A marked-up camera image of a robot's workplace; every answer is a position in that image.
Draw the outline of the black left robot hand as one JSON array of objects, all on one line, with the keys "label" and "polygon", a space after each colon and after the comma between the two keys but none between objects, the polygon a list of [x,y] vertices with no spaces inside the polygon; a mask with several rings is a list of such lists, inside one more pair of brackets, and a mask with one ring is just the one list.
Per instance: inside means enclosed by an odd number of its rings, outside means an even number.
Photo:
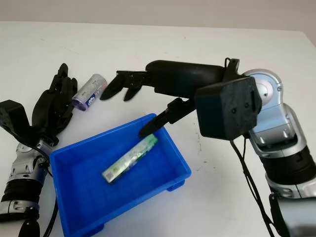
[{"label": "black left robot hand", "polygon": [[38,99],[32,113],[32,127],[39,138],[51,146],[59,142],[57,135],[69,124],[73,114],[72,98],[78,91],[78,82],[68,77],[67,64],[61,64],[50,88]]}]

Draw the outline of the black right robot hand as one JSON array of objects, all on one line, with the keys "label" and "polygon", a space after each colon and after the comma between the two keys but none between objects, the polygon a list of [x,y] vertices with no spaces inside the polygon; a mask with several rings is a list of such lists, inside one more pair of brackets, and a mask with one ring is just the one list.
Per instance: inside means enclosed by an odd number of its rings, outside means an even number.
[{"label": "black right robot hand", "polygon": [[108,100],[127,88],[124,101],[129,101],[143,86],[153,87],[159,94],[174,96],[166,110],[139,131],[138,136],[143,138],[166,123],[173,124],[194,111],[195,91],[221,82],[224,73],[223,66],[156,60],[149,63],[144,71],[117,71],[100,99]]}]

